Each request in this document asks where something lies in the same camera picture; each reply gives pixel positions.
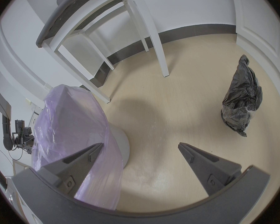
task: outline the wooden floor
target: wooden floor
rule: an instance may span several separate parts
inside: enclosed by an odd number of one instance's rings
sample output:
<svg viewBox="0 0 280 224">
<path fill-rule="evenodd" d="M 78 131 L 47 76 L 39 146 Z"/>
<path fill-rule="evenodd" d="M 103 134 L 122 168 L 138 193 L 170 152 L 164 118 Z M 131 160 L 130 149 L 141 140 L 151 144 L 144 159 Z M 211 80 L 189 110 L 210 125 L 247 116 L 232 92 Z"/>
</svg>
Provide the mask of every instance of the wooden floor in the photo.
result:
<svg viewBox="0 0 280 224">
<path fill-rule="evenodd" d="M 271 174 L 260 201 L 242 223 L 250 223 L 280 186 L 280 96 L 261 66 L 236 35 L 203 35 L 163 45 L 170 76 L 161 73 L 154 49 L 120 62 L 99 99 L 108 121 L 130 141 L 117 210 L 154 212 L 178 208 L 207 197 L 179 152 L 179 142 Z M 228 128 L 220 116 L 222 100 L 242 54 L 250 59 L 263 90 L 263 102 L 247 138 Z"/>
</svg>

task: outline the cabinet door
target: cabinet door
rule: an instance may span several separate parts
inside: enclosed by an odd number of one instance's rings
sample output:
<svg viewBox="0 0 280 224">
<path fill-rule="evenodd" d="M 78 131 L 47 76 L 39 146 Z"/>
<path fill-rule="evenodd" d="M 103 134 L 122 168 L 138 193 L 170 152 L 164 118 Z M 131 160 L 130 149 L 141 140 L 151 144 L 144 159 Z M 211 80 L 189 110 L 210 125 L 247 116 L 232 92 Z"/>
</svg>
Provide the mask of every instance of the cabinet door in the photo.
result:
<svg viewBox="0 0 280 224">
<path fill-rule="evenodd" d="M 234 0 L 236 33 L 257 46 L 280 71 L 280 19 L 266 0 Z"/>
</svg>

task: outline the baseboard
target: baseboard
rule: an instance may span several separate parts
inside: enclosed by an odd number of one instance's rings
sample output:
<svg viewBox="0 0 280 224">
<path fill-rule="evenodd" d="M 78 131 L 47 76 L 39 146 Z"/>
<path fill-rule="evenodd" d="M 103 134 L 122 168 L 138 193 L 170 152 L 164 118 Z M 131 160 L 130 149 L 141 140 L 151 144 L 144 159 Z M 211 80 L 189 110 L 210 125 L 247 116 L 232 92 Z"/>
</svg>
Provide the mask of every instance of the baseboard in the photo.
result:
<svg viewBox="0 0 280 224">
<path fill-rule="evenodd" d="M 208 35 L 208 34 L 236 34 L 236 26 L 229 24 L 199 24 L 193 26 L 186 26 L 181 28 L 175 28 L 165 32 L 159 33 L 161 43 L 167 43 L 187 37 L 197 36 L 197 35 Z M 145 38 L 148 48 L 152 48 L 153 44 L 150 37 Z M 144 51 L 141 40 L 132 43 L 131 45 L 122 48 L 116 53 L 108 57 L 109 61 L 115 65 L 116 63 L 135 55 L 139 52 Z M 97 71 L 96 75 L 90 81 L 96 86 L 101 87 L 110 71 L 110 68 L 104 62 L 100 69 Z"/>
</svg>

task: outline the black plastic bag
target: black plastic bag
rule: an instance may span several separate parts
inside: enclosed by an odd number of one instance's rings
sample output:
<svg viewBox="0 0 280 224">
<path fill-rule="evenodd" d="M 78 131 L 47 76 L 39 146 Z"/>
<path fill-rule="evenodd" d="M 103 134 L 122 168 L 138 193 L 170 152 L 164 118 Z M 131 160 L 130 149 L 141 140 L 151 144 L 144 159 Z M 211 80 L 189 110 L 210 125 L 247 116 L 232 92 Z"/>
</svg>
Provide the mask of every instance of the black plastic bag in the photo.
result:
<svg viewBox="0 0 280 224">
<path fill-rule="evenodd" d="M 247 137 L 244 131 L 262 102 L 262 89 L 248 65 L 249 59 L 242 55 L 221 110 L 224 123 L 243 137 Z"/>
</svg>

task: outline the translucent purple trash bag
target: translucent purple trash bag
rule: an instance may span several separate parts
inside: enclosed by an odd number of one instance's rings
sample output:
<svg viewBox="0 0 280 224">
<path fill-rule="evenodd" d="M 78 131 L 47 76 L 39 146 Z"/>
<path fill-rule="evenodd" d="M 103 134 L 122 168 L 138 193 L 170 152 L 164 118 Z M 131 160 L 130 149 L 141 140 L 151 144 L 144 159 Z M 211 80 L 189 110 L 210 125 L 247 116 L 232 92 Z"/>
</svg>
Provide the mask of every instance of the translucent purple trash bag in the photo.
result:
<svg viewBox="0 0 280 224">
<path fill-rule="evenodd" d="M 34 126 L 32 167 L 37 171 L 96 143 L 103 143 L 75 198 L 115 210 L 121 189 L 122 156 L 107 118 L 91 92 L 59 85 L 45 98 Z"/>
</svg>

